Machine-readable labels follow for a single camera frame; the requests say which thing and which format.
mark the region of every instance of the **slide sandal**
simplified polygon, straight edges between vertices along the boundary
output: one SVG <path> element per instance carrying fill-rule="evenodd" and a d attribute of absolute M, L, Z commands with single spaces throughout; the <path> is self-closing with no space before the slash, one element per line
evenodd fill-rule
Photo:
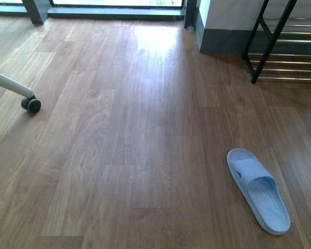
<path fill-rule="evenodd" d="M 260 226 L 274 235 L 289 230 L 290 218 L 277 184 L 261 162 L 245 149 L 232 149 L 227 154 L 229 170 L 249 203 Z"/>

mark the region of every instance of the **black wheel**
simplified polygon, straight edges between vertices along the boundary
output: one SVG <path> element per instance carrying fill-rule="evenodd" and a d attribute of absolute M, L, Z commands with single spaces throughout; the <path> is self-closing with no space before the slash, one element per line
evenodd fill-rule
<path fill-rule="evenodd" d="M 36 113 L 40 110 L 41 103 L 36 97 L 22 99 L 21 106 L 23 109 L 28 110 L 31 113 Z"/>
<path fill-rule="evenodd" d="M 31 113 L 37 113 L 40 107 L 41 103 L 38 99 L 31 99 L 27 104 L 27 110 Z"/>
<path fill-rule="evenodd" d="M 29 103 L 29 98 L 25 97 L 22 99 L 22 102 L 21 102 L 21 106 L 23 109 L 26 109 L 27 110 L 27 104 Z"/>

